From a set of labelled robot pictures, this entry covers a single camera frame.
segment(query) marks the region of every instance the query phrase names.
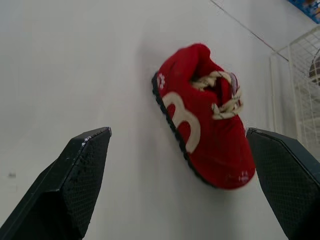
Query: metal grid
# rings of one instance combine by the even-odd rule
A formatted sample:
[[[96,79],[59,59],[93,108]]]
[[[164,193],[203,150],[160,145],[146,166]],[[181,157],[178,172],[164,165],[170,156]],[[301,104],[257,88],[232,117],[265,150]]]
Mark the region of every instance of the metal grid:
[[[288,46],[298,140],[320,161],[320,27]]]

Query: shoelace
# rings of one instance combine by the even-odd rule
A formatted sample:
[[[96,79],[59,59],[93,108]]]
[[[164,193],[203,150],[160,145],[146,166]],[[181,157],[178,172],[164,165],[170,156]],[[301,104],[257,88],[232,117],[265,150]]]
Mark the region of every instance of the shoelace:
[[[204,91],[206,87],[214,87],[216,85],[217,78],[224,78],[232,86],[232,98],[218,107],[217,104],[211,105],[214,120],[231,119],[238,115],[244,106],[241,100],[242,91],[240,86],[237,86],[237,80],[231,77],[231,75],[224,71],[213,71],[207,76],[203,76],[197,80],[191,82],[192,86],[200,91]]]

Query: black shoe sole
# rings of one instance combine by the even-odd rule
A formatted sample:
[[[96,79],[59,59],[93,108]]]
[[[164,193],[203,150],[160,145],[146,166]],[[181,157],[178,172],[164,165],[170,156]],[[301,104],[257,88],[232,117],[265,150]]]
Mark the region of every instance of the black shoe sole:
[[[160,106],[160,109],[162,111],[162,113],[165,115],[166,117],[166,121],[168,122],[172,132],[174,133],[175,139],[179,142],[179,147],[183,153],[184,159],[187,161],[188,166],[191,168],[191,170],[193,171],[193,173],[196,175],[197,178],[199,178],[203,183],[205,183],[206,185],[209,185],[213,188],[217,188],[216,186],[212,185],[210,182],[208,182],[206,179],[204,179],[204,177],[202,175],[200,175],[200,173],[195,169],[195,167],[193,166],[192,162],[190,161],[190,158],[187,154],[187,150],[186,150],[186,144],[181,136],[181,134],[177,131],[176,126],[174,125],[174,123],[172,122],[168,111],[164,105],[164,102],[162,101],[159,92],[158,92],[158,83],[157,83],[157,74],[158,72],[156,72],[154,74],[154,77],[152,78],[152,92],[155,95],[155,100],[158,103],[158,105]]]

